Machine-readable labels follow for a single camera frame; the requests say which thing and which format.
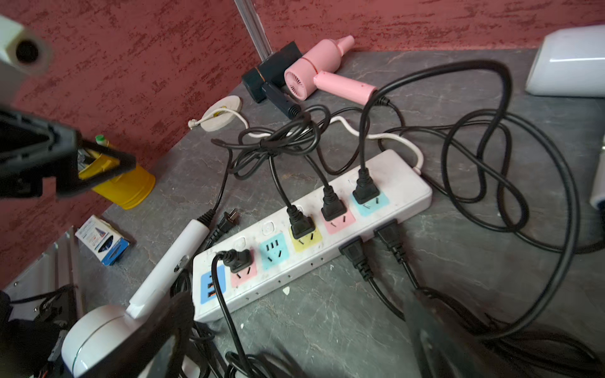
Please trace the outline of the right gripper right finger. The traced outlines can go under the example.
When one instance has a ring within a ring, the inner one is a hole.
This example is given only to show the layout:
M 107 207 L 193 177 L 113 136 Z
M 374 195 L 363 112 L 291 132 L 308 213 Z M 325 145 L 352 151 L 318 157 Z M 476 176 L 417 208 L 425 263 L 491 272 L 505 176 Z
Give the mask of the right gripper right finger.
M 444 304 L 421 291 L 406 299 L 404 309 L 422 377 L 525 376 L 524 370 L 477 341 Z

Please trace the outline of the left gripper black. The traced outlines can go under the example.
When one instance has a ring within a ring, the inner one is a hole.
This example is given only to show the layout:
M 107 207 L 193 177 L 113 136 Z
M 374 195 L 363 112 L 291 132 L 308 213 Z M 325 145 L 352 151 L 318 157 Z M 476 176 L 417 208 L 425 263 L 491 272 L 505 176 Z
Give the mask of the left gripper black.
M 99 156 L 82 172 L 78 151 Z M 70 198 L 129 173 L 133 155 L 82 140 L 76 129 L 1 106 L 1 197 L 32 198 L 43 180 L 56 178 L 56 195 Z

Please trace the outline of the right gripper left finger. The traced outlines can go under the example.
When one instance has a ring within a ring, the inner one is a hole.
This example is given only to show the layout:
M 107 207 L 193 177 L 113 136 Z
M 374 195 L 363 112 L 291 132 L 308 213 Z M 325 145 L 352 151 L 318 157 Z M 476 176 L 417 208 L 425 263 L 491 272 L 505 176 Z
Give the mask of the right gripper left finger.
M 77 322 L 77 376 L 182 377 L 195 372 L 187 359 L 194 307 L 181 293 L 148 318 L 134 319 L 104 306 Z

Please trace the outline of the white power strip coloured sockets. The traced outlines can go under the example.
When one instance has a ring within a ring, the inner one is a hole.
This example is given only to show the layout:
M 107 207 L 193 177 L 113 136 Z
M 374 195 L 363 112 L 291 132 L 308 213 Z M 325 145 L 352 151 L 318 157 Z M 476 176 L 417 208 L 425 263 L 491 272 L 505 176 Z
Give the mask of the white power strip coloured sockets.
M 217 291 L 222 292 L 229 310 L 239 310 L 339 257 L 340 246 L 348 241 L 372 239 L 381 225 L 391 220 L 404 222 L 430 207 L 431 187 L 395 151 L 378 154 L 366 166 L 380 191 L 378 197 L 363 204 L 355 201 L 357 169 L 337 177 L 330 184 L 346 212 L 333 220 L 324 219 L 323 190 L 310 192 L 295 202 L 315 225 L 315 230 L 302 238 L 292 235 L 287 211 L 280 209 L 196 256 L 192 280 L 195 321 L 222 319 Z M 218 282 L 214 284 L 214 255 L 229 250 L 250 250 L 252 265 L 233 273 L 219 262 Z

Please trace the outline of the black plug with cable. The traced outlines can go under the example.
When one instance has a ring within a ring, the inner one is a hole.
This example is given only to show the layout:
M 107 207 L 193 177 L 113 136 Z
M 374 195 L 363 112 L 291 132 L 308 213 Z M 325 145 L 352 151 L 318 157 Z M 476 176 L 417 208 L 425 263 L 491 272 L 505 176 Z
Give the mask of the black plug with cable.
M 345 215 L 347 208 L 339 196 L 335 193 L 324 173 L 320 170 L 317 163 L 309 156 L 304 156 L 307 163 L 313 171 L 318 175 L 323 184 L 323 206 L 321 213 L 326 221 L 337 219 L 341 215 Z
M 485 138 L 480 143 L 481 147 L 487 145 L 489 138 L 493 134 L 493 131 L 502 121 L 507 113 L 507 109 L 510 104 L 510 97 L 512 95 L 512 78 L 510 71 L 505 64 L 493 60 L 472 60 L 472 61 L 461 61 L 455 63 L 448 63 L 442 66 L 435 66 L 421 71 L 413 72 L 404 77 L 400 77 L 393 80 L 391 83 L 387 83 L 382 88 L 378 89 L 368 100 L 367 104 L 363 108 L 362 115 L 360 118 L 359 125 L 359 178 L 357 180 L 357 186 L 354 190 L 354 197 L 358 203 L 366 203 L 372 198 L 379 195 L 379 190 L 373 179 L 370 176 L 370 171 L 366 167 L 365 157 L 365 143 L 366 134 L 369 130 L 367 121 L 370 110 L 377 104 L 378 99 L 387 95 L 389 92 L 395 89 L 401 88 L 405 85 L 424 80 L 430 77 L 437 77 L 439 75 L 445 75 L 454 72 L 463 72 L 471 70 L 485 70 L 496 73 L 501 79 L 502 83 L 502 94 L 498 108 L 495 111 L 495 115 L 486 131 Z M 548 304 L 551 302 L 557 291 L 566 278 L 568 270 L 572 264 L 573 257 L 575 255 L 575 248 L 578 243 L 578 237 L 580 233 L 580 203 L 578 198 L 578 189 L 573 178 L 572 172 L 569 165 L 565 161 L 559 149 L 554 143 L 545 135 L 541 130 L 530 125 L 527 132 L 532 135 L 537 142 L 543 144 L 543 148 L 553 159 L 553 162 L 559 172 L 562 179 L 562 183 L 567 196 L 567 230 L 565 233 L 565 244 L 563 246 L 563 252 L 559 255 L 559 261 L 557 262 L 556 268 L 553 271 L 545 289 L 539 295 L 538 299 L 529 309 L 520 316 L 516 321 L 509 324 L 507 327 L 498 331 L 491 331 L 476 335 L 476 338 L 482 342 L 499 340 L 515 335 L 531 323 L 533 323 L 546 309 Z

